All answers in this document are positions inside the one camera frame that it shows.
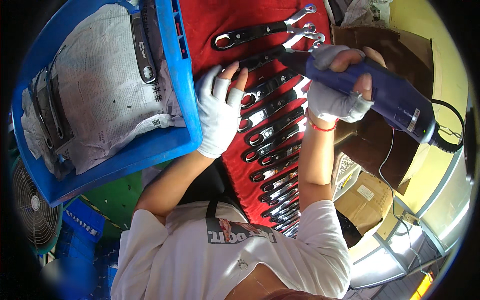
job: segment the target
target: gray glove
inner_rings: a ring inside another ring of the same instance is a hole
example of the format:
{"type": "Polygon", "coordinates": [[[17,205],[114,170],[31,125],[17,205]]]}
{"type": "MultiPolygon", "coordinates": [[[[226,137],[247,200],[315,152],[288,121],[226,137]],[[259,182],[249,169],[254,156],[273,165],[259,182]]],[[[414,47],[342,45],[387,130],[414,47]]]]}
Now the gray glove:
{"type": "Polygon", "coordinates": [[[244,94],[234,87],[227,98],[228,87],[232,81],[218,78],[217,75],[221,71],[222,66],[215,66],[196,84],[198,115],[204,135],[204,140],[197,151],[213,159],[220,157],[227,150],[237,134],[244,94]]]}
{"type": "MultiPolygon", "coordinates": [[[[350,49],[347,46],[322,45],[312,52],[315,58],[314,66],[324,71],[328,69],[337,54],[350,49]]],[[[365,53],[354,49],[365,58],[365,53]]],[[[325,121],[343,120],[354,123],[363,118],[374,104],[373,101],[363,99],[359,93],[351,92],[345,95],[319,82],[312,82],[307,95],[309,110],[325,121]]]]}

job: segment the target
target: green surface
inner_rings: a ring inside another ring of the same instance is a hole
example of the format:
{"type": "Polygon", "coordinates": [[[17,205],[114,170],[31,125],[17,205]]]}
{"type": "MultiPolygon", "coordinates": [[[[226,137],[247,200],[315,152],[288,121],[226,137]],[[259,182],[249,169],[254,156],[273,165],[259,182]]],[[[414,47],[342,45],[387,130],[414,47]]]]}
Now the green surface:
{"type": "MultiPolygon", "coordinates": [[[[157,165],[165,168],[171,161],[157,165]]],[[[121,230],[114,227],[108,220],[105,222],[102,238],[120,237],[122,230],[130,229],[132,214],[138,198],[142,194],[142,172],[136,172],[112,181],[94,190],[84,193],[84,196],[106,215],[121,230]]]]}

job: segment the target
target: heat gun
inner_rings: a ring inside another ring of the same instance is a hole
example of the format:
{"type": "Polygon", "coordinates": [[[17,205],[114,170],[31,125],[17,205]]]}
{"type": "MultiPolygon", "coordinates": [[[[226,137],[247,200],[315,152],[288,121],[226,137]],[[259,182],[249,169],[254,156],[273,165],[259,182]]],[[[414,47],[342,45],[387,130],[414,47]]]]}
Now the heat gun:
{"type": "MultiPolygon", "coordinates": [[[[350,65],[341,73],[330,69],[318,70],[313,64],[315,58],[309,52],[284,53],[278,60],[297,73],[346,95],[350,94],[358,77],[370,73],[372,99],[375,102],[372,109],[382,115],[395,130],[406,132],[420,144],[428,143],[449,153],[458,151],[463,145],[463,142],[458,145],[449,143],[439,135],[440,125],[435,120],[432,101],[406,79],[369,58],[359,64],[350,65]]],[[[458,111],[447,103],[441,104],[454,110],[463,127],[464,123],[458,111]]]]}

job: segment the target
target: t-shirt print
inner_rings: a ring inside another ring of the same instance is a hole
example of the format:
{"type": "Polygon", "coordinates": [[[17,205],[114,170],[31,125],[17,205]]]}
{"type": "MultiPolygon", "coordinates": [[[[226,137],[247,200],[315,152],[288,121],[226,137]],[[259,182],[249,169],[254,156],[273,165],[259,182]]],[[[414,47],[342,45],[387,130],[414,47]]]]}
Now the t-shirt print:
{"type": "Polygon", "coordinates": [[[238,244],[253,237],[276,243],[273,230],[266,226],[230,222],[221,218],[208,218],[206,222],[207,238],[210,244],[238,244]]]}

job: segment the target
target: red felt pad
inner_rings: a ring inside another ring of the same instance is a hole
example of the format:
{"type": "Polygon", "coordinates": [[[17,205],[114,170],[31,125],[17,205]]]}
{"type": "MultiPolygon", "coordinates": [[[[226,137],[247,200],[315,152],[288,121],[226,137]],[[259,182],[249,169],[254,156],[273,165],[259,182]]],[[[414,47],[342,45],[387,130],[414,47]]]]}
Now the red felt pad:
{"type": "MultiPolygon", "coordinates": [[[[226,67],[236,60],[242,60],[254,54],[272,49],[275,46],[285,43],[293,34],[273,34],[222,52],[212,49],[212,37],[243,27],[283,21],[310,3],[312,2],[308,0],[180,0],[185,35],[192,57],[194,78],[198,80],[201,75],[217,64],[226,67]]],[[[313,4],[317,7],[317,13],[306,15],[303,19],[295,23],[294,27],[302,28],[305,23],[312,22],[316,26],[316,32],[323,33],[326,37],[325,43],[330,44],[328,16],[324,4],[322,1],[313,1],[313,4]]],[[[303,38],[293,48],[308,50],[312,43],[313,40],[303,38]]],[[[255,87],[284,69],[285,67],[275,60],[250,72],[246,88],[255,87]]],[[[274,101],[278,96],[294,87],[299,80],[299,76],[292,79],[289,83],[283,85],[249,110],[243,110],[242,114],[250,110],[255,110],[269,101],[274,101]]],[[[305,102],[305,99],[293,101],[255,128],[259,128],[260,126],[270,123],[272,120],[280,118],[288,111],[299,107],[303,102],[305,102]]],[[[302,133],[297,134],[282,145],[282,147],[292,144],[302,137],[302,133]]],[[[274,223],[270,223],[268,219],[260,216],[269,206],[259,201],[259,197],[263,194],[260,186],[273,178],[259,183],[250,181],[250,174],[263,167],[261,167],[257,161],[246,163],[241,159],[241,154],[250,148],[250,146],[245,143],[244,138],[245,134],[238,133],[235,136],[228,151],[222,156],[223,162],[230,176],[233,188],[249,220],[252,223],[273,226],[274,223]]],[[[283,171],[282,174],[288,172],[295,166],[296,164],[292,165],[283,171]]]]}

